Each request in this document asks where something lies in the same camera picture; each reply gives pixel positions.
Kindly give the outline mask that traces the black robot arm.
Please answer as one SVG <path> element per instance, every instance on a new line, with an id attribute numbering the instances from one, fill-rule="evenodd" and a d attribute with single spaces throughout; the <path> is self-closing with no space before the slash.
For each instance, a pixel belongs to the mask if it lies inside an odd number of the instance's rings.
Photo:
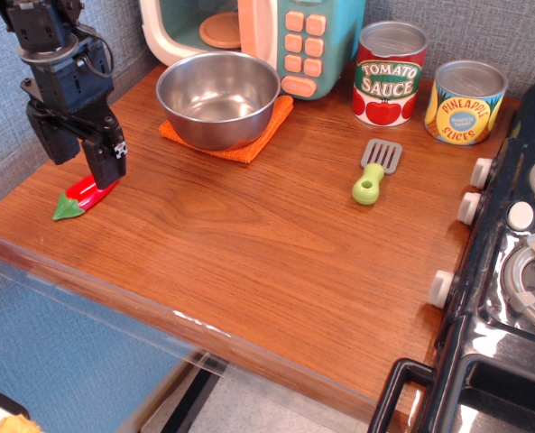
<path id="1" fill-rule="evenodd" d="M 104 38 L 83 24 L 80 1 L 0 1 L 0 15 L 32 71 L 21 85 L 26 114 L 57 165 L 83 152 L 106 189 L 126 174 L 127 147 L 108 98 L 114 59 Z"/>

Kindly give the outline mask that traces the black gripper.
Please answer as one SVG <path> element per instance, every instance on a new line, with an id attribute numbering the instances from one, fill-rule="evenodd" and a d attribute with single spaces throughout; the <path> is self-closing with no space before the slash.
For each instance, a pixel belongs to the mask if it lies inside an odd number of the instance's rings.
<path id="1" fill-rule="evenodd" d="M 82 148 L 99 189 L 126 174 L 127 144 L 108 105 L 114 90 L 113 60 L 93 33 L 72 33 L 54 48 L 19 48 L 32 71 L 22 83 L 28 94 L 26 114 L 44 151 L 56 165 L 80 151 L 77 135 L 88 135 Z"/>

